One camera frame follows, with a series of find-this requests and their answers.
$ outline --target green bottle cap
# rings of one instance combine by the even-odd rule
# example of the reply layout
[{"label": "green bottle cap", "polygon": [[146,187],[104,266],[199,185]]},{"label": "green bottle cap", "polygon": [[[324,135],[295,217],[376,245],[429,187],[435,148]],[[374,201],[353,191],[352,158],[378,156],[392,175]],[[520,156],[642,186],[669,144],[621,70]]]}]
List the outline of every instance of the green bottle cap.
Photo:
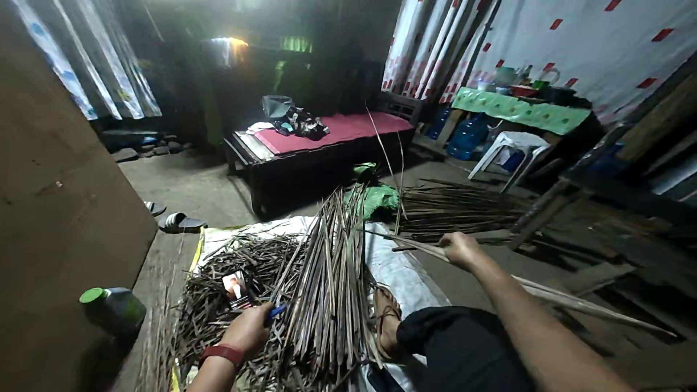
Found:
[{"label": "green bottle cap", "polygon": [[105,298],[107,296],[107,290],[100,288],[100,287],[94,287],[93,289],[89,289],[86,292],[82,293],[80,296],[80,302],[81,303],[90,303],[97,298]]}]

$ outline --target red bed sheet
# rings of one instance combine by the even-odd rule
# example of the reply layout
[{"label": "red bed sheet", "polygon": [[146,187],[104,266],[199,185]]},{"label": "red bed sheet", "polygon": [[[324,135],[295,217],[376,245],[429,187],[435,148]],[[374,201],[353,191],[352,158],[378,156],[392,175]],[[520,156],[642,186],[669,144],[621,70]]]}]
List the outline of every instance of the red bed sheet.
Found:
[{"label": "red bed sheet", "polygon": [[[380,134],[413,128],[409,121],[391,114],[371,112],[371,115]],[[331,117],[322,117],[322,123],[329,127],[329,135],[317,141],[295,135],[283,136],[273,129],[260,130],[254,136],[276,155],[318,149],[322,146],[347,142],[359,137],[375,136],[375,129],[373,129],[368,114],[350,114],[348,116],[335,114]]]}]

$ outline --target patterned curtain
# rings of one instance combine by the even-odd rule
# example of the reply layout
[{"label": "patterned curtain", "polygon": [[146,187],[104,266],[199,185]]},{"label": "patterned curtain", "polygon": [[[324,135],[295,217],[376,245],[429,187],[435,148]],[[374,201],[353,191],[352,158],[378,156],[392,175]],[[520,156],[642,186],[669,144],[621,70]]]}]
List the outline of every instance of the patterned curtain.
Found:
[{"label": "patterned curtain", "polygon": [[434,94],[441,92],[460,51],[472,43],[471,31],[482,19],[477,16],[490,4],[490,0],[403,0],[382,90],[421,100],[437,98]]},{"label": "patterned curtain", "polygon": [[[501,0],[481,47],[480,26],[458,69],[475,57],[468,86],[500,66],[532,65],[533,80],[587,98],[602,123],[622,119],[697,50],[694,0]],[[449,101],[462,74],[448,82]]]},{"label": "patterned curtain", "polygon": [[111,0],[13,0],[29,35],[82,114],[162,116]]}]

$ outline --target hand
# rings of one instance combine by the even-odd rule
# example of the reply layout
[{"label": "hand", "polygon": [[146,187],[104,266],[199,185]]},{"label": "hand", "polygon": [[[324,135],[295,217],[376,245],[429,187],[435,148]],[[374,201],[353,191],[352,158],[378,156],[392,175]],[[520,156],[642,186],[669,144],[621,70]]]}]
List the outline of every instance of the hand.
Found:
[{"label": "hand", "polygon": [[451,264],[470,271],[477,263],[489,260],[489,255],[473,237],[461,232],[447,233],[438,242]]},{"label": "hand", "polygon": [[254,357],[268,339],[269,328],[263,323],[272,309],[273,303],[267,302],[245,310],[232,320],[220,342],[242,351],[245,360]]}]

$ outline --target white plastic chair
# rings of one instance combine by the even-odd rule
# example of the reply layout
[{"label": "white plastic chair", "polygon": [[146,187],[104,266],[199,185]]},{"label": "white plastic chair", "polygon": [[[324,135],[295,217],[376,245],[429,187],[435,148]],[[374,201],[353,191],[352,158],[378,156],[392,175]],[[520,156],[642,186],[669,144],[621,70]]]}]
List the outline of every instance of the white plastic chair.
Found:
[{"label": "white plastic chair", "polygon": [[520,150],[525,154],[523,161],[516,167],[515,172],[501,190],[501,193],[507,192],[511,186],[515,186],[528,173],[530,167],[535,163],[537,157],[549,148],[549,143],[544,139],[532,133],[503,131],[498,134],[496,140],[491,145],[482,159],[477,163],[477,166],[472,170],[468,178],[474,178],[480,170],[486,170],[491,164],[491,161],[501,152],[504,147],[511,147]]}]

